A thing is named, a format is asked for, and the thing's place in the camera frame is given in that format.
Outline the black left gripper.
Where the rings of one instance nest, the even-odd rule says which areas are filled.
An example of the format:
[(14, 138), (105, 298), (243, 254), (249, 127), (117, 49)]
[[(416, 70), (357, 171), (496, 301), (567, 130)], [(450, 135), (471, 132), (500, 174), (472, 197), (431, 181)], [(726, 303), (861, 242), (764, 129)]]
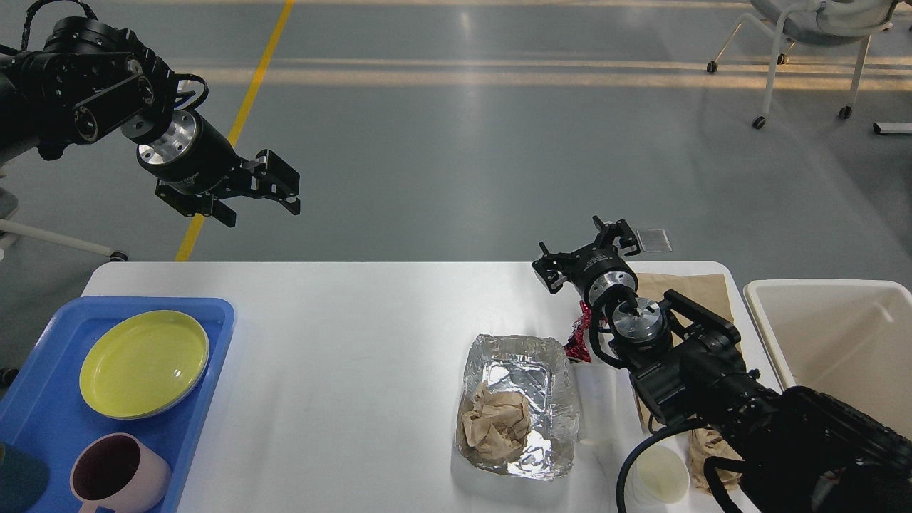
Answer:
[(237, 196), (276, 201), (295, 217), (301, 214), (299, 172), (273, 150), (261, 150), (253, 160), (238, 156), (194, 110), (174, 111), (160, 137), (137, 146), (137, 160), (156, 178), (156, 195), (186, 217), (235, 227), (237, 213), (224, 201)]

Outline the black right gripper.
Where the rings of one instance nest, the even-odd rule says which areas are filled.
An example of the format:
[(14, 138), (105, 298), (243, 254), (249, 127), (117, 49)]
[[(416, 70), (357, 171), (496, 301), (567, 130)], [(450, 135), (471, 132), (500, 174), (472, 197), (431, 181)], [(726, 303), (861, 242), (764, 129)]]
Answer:
[(592, 217), (597, 230), (593, 244), (574, 252), (551, 252), (544, 242), (539, 242), (541, 256), (532, 263), (539, 281), (550, 294), (557, 294), (565, 283), (570, 283), (581, 299), (589, 306), (608, 296), (610, 300), (623, 300), (636, 294), (638, 279), (622, 259), (641, 253), (641, 243), (625, 219), (606, 223)]

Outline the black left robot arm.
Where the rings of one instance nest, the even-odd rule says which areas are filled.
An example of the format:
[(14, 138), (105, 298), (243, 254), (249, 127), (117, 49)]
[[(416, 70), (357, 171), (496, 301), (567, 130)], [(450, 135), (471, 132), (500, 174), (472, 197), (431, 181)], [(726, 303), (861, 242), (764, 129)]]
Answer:
[(155, 177), (156, 195), (183, 217), (237, 224), (225, 200), (278, 202), (300, 214), (300, 174), (273, 150), (253, 159), (234, 151), (198, 111), (207, 81), (177, 73), (136, 33), (102, 23), (86, 2), (82, 16), (54, 26), (45, 46), (30, 51), (36, 1), (26, 10), (18, 48), (2, 46), (2, 162), (37, 150), (57, 160), (71, 145), (100, 142), (120, 131), (136, 146), (139, 165)]

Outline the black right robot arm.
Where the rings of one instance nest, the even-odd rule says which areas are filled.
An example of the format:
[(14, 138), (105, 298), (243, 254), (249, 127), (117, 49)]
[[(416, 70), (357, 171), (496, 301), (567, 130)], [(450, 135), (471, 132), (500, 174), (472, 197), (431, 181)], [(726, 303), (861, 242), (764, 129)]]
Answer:
[(662, 428), (629, 452), (616, 480), (618, 511), (645, 451), (671, 436), (711, 428), (738, 454), (707, 457), (704, 477), (724, 512), (737, 512), (720, 470), (762, 512), (908, 512), (910, 441), (833, 396), (796, 385), (775, 392), (744, 363), (742, 336), (706, 306), (667, 290), (638, 295), (625, 257), (641, 252), (625, 220), (593, 222), (595, 240), (573, 252), (540, 244), (532, 266), (556, 294), (571, 283), (591, 314), (584, 340), (603, 363), (628, 371), (636, 396)]

